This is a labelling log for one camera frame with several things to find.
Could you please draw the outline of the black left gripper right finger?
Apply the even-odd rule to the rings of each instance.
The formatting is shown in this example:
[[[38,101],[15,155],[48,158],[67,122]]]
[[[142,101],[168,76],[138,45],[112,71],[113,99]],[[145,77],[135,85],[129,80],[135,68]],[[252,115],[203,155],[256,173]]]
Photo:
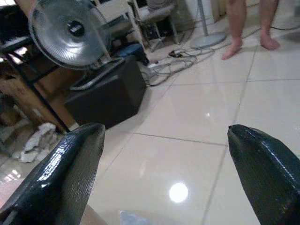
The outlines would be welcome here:
[[[300,159],[279,139],[231,125],[229,151],[261,225],[300,225]]]

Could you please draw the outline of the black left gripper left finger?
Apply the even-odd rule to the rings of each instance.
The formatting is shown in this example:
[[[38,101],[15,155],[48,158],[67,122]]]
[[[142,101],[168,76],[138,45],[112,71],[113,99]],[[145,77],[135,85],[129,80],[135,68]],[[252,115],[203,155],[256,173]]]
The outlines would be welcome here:
[[[104,142],[99,123],[64,135],[0,208],[0,225],[79,225]]]

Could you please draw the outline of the white crumpled cloth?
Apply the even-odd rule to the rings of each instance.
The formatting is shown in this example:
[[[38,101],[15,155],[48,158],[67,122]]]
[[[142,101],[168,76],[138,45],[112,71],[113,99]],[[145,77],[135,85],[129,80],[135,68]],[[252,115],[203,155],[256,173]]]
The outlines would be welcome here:
[[[25,140],[21,149],[13,153],[13,158],[22,163],[42,161],[58,142],[56,126],[49,122],[44,123]]]

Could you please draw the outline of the brown cardboard box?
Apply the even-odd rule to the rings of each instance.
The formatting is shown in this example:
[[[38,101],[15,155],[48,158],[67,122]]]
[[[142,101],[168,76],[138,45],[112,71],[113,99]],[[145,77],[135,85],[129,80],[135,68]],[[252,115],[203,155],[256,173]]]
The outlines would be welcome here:
[[[64,103],[70,94],[70,87],[81,75],[79,71],[59,67],[34,84],[68,128],[75,124],[75,119]],[[12,97],[33,124],[39,126],[50,122],[56,125],[60,131],[64,131],[46,106],[6,61],[0,64],[0,91]]]

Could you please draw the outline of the dark brown box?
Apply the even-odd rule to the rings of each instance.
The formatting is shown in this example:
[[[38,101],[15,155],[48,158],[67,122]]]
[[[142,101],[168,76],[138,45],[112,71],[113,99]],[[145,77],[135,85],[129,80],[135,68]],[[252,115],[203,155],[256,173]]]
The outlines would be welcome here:
[[[109,129],[135,116],[146,84],[134,56],[87,90],[72,91],[65,107],[79,124],[101,123]]]

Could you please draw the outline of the round silver electric fan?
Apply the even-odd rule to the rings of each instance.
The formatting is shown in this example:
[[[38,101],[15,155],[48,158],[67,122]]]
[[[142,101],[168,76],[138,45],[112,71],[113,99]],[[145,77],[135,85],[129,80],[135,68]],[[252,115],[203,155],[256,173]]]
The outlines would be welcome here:
[[[35,0],[29,14],[32,40],[51,61],[85,70],[110,59],[111,34],[91,0]]]

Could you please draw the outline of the grey standing fan base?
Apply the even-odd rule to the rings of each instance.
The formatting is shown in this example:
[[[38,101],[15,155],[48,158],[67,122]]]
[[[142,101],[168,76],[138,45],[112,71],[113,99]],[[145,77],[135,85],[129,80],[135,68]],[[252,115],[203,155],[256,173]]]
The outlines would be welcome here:
[[[195,50],[217,45],[226,39],[226,34],[224,32],[208,33],[202,0],[197,0],[197,3],[204,35],[196,37],[190,42],[190,48]]]

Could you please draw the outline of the person's bare leg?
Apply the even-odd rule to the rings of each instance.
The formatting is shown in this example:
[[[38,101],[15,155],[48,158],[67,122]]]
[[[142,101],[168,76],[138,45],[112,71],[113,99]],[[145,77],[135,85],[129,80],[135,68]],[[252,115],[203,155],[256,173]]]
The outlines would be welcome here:
[[[222,55],[222,60],[231,58],[242,47],[242,32],[247,17],[246,0],[226,0],[226,9],[232,34],[232,43]]]
[[[270,34],[278,4],[279,0],[259,0],[260,44],[267,50],[276,50],[280,47],[280,44]]]

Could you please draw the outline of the black metal frame table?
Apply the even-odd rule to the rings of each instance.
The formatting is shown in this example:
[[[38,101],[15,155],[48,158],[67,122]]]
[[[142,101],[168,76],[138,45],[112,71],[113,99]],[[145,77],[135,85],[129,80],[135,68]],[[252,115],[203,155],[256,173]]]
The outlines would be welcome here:
[[[27,16],[16,4],[16,0],[12,1],[14,2],[12,5],[0,5],[0,57],[8,61],[33,94],[36,103],[50,115],[48,121],[56,124],[61,131],[68,133],[70,130],[65,122],[35,87],[36,82],[50,75],[59,66],[54,65],[47,70],[39,71],[35,62],[42,58],[41,53],[29,60],[16,53],[16,50],[33,44],[33,40],[29,34]]]

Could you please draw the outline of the white metal frame chair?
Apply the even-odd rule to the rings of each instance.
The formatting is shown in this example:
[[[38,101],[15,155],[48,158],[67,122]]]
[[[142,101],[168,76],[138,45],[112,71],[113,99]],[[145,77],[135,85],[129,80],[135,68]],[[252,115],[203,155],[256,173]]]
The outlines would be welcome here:
[[[174,42],[180,43],[173,19],[178,9],[177,0],[143,0],[144,6],[139,6],[139,0],[97,1],[95,5],[108,20],[105,27],[111,32],[113,41],[126,44],[127,35],[135,31],[142,47],[148,46],[154,52],[164,40],[157,24],[168,20]]]

